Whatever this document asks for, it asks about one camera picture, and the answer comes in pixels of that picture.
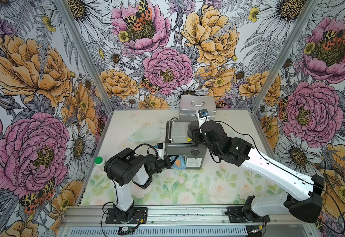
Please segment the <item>floral wallpaper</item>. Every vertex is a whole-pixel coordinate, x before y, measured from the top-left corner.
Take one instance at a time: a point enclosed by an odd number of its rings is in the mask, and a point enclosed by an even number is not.
[[[53,7],[0,1],[0,237],[58,234],[108,120]]]
[[[256,115],[280,163],[325,179],[342,214],[323,192],[320,219],[331,229],[318,221],[321,235],[345,236],[345,1],[319,1],[279,78],[269,90],[279,96],[265,99]]]
[[[181,95],[251,107],[306,2],[66,1],[115,108],[176,108]],[[51,24],[63,26],[58,15],[50,7]],[[267,104],[280,97],[280,82]]]

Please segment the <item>case handle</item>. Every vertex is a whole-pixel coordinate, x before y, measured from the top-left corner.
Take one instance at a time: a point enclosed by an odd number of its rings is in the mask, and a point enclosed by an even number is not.
[[[194,101],[191,101],[191,105],[193,106],[203,106],[205,104],[205,101],[201,102],[201,105],[194,104]]]

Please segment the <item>product label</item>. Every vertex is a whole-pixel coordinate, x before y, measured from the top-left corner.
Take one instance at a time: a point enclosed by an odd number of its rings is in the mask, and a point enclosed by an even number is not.
[[[187,157],[186,167],[200,167],[202,159],[203,159],[202,157],[197,157],[197,158]]]

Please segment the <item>robotic arm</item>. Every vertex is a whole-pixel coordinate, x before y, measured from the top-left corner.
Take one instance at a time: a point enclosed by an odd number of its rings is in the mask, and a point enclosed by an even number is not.
[[[250,196],[242,210],[234,213],[234,216],[243,218],[243,221],[260,222],[263,219],[269,221],[268,215],[271,214],[290,213],[308,223],[317,220],[322,207],[321,192],[324,187],[321,176],[309,177],[298,173],[260,153],[245,140],[228,138],[221,124],[208,119],[207,110],[198,111],[197,117],[198,126],[189,126],[188,131],[196,145],[203,143],[213,155],[225,162],[256,172],[286,191],[270,197]],[[157,156],[142,156],[126,148],[106,162],[104,170],[115,183],[118,198],[113,211],[116,220],[127,223],[133,217],[131,181],[145,189],[150,185],[153,174],[160,173],[165,168],[170,169],[173,165],[170,157],[163,159],[162,143],[156,149]]]

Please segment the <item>white bottle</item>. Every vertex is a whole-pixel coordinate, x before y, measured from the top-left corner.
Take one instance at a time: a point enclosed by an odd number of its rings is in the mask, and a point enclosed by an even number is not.
[[[101,157],[98,156],[95,159],[95,165],[101,170],[104,171],[104,165],[105,165],[105,160]]]

